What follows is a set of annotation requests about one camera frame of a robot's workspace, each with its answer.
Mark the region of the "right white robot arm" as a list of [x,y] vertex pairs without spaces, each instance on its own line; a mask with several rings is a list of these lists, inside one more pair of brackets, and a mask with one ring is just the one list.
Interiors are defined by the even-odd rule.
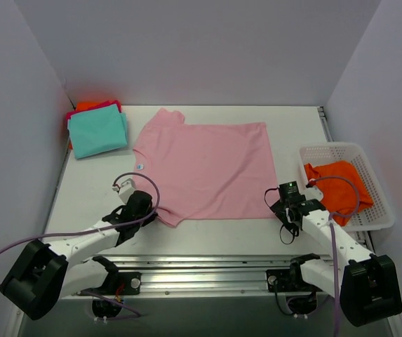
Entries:
[[335,300],[346,319],[363,326],[402,313],[394,261],[361,246],[317,199],[300,193],[295,181],[275,187],[279,200],[269,208],[293,237],[305,232],[333,259],[327,264],[315,253],[290,261],[287,274],[271,284],[275,291],[314,291]]

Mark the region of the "pink t shirt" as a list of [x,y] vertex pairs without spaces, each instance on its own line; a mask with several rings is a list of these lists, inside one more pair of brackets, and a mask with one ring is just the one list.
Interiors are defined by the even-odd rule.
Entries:
[[136,187],[160,199],[168,226],[272,217],[264,193],[277,180],[264,122],[186,124],[181,112],[160,109],[133,153]]

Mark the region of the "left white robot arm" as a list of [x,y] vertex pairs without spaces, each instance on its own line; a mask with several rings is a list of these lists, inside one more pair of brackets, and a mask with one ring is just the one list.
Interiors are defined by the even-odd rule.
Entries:
[[101,252],[122,245],[156,218],[152,196],[134,191],[128,201],[74,236],[28,242],[0,292],[30,319],[46,315],[60,298],[76,293],[119,295],[130,282]]

